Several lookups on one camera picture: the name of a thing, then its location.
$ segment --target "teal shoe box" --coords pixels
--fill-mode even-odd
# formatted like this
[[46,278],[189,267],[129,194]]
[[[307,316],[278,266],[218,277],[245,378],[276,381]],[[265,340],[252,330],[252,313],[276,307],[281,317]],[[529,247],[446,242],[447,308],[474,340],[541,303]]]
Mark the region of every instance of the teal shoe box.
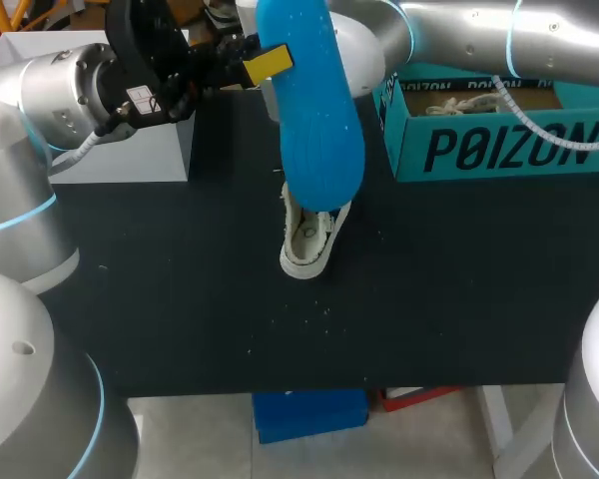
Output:
[[[428,95],[433,101],[466,95],[453,91],[462,80],[461,88],[470,90],[465,98],[490,91],[487,75],[425,64],[405,66],[373,91],[390,165],[398,181],[599,172],[599,152],[574,152],[551,145],[532,134],[512,113],[417,116],[421,111],[415,111],[415,104],[426,102],[422,96]],[[405,95],[400,82],[407,89]],[[518,102],[537,125],[567,140],[599,142],[599,88],[546,81],[518,81],[511,86],[535,87],[511,89],[511,95],[536,96],[549,105],[526,110]]]

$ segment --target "blue shoe tree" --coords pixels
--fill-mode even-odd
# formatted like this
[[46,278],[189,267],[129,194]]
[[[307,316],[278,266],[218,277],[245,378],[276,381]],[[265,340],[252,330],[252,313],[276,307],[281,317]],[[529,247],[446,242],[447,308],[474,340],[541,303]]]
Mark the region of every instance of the blue shoe tree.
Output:
[[364,170],[364,141],[324,0],[260,0],[262,48],[286,44],[294,66],[273,76],[284,171],[312,212],[350,202]]

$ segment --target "white table leg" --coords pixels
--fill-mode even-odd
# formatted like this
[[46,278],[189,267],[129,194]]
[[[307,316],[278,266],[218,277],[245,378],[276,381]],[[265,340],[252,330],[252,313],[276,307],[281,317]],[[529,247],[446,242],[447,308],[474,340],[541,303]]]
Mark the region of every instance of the white table leg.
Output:
[[497,459],[512,441],[512,424],[501,386],[482,386],[477,389],[481,414],[486,424],[492,457]]
[[[530,413],[519,431],[514,434],[512,440],[509,440],[507,444],[503,444],[503,447],[499,448],[499,454],[495,456],[493,466],[496,479],[521,479],[530,466],[539,458],[544,449],[550,445],[555,415],[562,394],[563,384],[555,384],[551,387],[540,398],[539,403]],[[499,421],[504,422],[501,419],[503,413],[498,410],[495,410],[495,413],[499,414]],[[505,427],[499,427],[499,439],[501,441],[502,438],[505,439],[505,434],[502,435],[501,433],[501,430],[504,430]]]

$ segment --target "shoelace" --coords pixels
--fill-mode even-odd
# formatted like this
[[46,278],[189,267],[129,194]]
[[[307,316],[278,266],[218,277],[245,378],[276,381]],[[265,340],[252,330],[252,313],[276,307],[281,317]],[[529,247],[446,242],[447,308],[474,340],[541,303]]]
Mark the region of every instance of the shoelace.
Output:
[[498,93],[487,93],[471,98],[470,100],[462,100],[457,102],[456,98],[451,98],[444,102],[441,107],[426,108],[428,116],[445,116],[445,115],[463,115],[464,113],[484,113],[492,110],[497,110],[501,95]]

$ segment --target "white box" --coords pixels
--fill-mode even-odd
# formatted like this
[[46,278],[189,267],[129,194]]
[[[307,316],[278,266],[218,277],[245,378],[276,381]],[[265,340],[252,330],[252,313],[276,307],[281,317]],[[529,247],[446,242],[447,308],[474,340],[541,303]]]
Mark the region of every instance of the white box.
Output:
[[[6,33],[0,38],[0,67],[61,50],[108,43],[103,31]],[[139,130],[124,142],[95,147],[54,184],[185,182],[189,173],[195,116],[176,125]]]

